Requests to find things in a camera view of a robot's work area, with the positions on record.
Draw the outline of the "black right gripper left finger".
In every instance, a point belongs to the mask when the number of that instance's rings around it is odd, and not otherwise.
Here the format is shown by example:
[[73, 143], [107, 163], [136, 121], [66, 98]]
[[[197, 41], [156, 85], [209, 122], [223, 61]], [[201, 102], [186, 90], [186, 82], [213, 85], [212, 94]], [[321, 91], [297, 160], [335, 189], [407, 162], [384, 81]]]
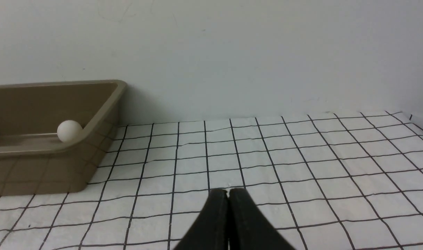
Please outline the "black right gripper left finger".
[[210, 190], [192, 226], [175, 250], [227, 250], [228, 196], [223, 189]]

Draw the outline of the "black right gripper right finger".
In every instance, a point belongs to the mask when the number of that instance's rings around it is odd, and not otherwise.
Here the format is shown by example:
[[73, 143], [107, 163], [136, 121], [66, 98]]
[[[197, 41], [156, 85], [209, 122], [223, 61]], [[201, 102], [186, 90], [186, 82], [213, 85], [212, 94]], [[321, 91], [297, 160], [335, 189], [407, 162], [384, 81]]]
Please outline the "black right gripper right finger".
[[229, 192], [229, 248], [231, 250], [293, 250], [271, 225], [246, 189]]

